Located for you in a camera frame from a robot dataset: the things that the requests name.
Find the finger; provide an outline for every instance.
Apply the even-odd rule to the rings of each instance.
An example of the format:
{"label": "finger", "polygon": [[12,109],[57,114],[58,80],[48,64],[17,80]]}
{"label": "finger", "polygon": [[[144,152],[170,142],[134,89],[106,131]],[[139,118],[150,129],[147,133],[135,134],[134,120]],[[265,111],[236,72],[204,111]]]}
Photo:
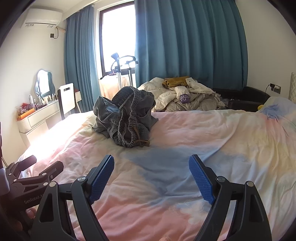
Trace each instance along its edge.
{"label": "finger", "polygon": [[8,219],[8,221],[15,231],[17,232],[22,231],[22,224],[20,221],[17,221],[16,219],[12,219],[12,218]]}
{"label": "finger", "polygon": [[35,215],[36,215],[36,209],[35,208],[29,208],[26,210],[26,214],[28,215],[28,217],[30,219],[33,219],[35,218]]}

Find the black sofa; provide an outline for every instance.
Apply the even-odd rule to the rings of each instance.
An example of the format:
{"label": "black sofa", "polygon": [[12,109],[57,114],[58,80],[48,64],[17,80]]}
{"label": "black sofa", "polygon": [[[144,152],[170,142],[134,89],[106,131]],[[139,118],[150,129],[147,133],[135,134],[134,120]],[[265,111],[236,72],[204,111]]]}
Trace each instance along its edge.
{"label": "black sofa", "polygon": [[244,87],[242,91],[227,90],[227,89],[213,89],[220,94],[223,99],[230,99],[228,101],[228,109],[230,110],[244,110],[248,112],[258,111],[258,106],[264,104],[269,94],[252,87]]}

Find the bed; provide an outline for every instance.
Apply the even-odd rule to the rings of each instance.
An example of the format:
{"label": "bed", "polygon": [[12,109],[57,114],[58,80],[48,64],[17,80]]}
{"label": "bed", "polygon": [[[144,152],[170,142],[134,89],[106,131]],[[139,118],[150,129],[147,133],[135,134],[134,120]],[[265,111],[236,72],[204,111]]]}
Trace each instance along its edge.
{"label": "bed", "polygon": [[[188,168],[198,154],[217,176],[255,183],[279,240],[296,217],[296,105],[271,97],[256,112],[213,110],[157,112],[150,147],[124,148],[92,129],[93,112],[73,114],[54,126],[20,157],[37,157],[22,177],[38,175],[55,161],[62,184],[86,175],[106,154],[115,169],[92,207],[110,241],[191,241],[210,204],[204,201]],[[83,240],[73,204],[70,217]],[[231,202],[219,240],[227,236],[235,203]]]}

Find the denim shorts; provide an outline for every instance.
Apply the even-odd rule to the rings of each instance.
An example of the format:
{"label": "denim shorts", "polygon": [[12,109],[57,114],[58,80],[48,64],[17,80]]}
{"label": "denim shorts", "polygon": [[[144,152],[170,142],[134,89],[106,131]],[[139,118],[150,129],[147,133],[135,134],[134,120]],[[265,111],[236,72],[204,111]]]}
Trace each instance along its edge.
{"label": "denim shorts", "polygon": [[119,146],[149,145],[149,131],[158,119],[151,116],[154,95],[132,86],[123,87],[112,100],[99,96],[94,105],[93,128]]}

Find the blue curtain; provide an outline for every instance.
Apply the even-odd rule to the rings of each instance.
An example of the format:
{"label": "blue curtain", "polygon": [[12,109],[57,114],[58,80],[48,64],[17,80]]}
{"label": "blue curtain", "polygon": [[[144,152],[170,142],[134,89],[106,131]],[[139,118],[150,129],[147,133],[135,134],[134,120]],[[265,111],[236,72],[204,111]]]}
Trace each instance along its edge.
{"label": "blue curtain", "polygon": [[67,18],[65,79],[80,90],[82,112],[93,109],[100,95],[94,50],[94,8],[89,5]]}
{"label": "blue curtain", "polygon": [[55,94],[55,86],[54,83],[52,82],[52,73],[51,72],[47,72],[48,75],[48,85],[49,85],[49,91],[50,94]]}
{"label": "blue curtain", "polygon": [[247,43],[234,0],[135,0],[137,86],[190,76],[210,88],[247,84]]}

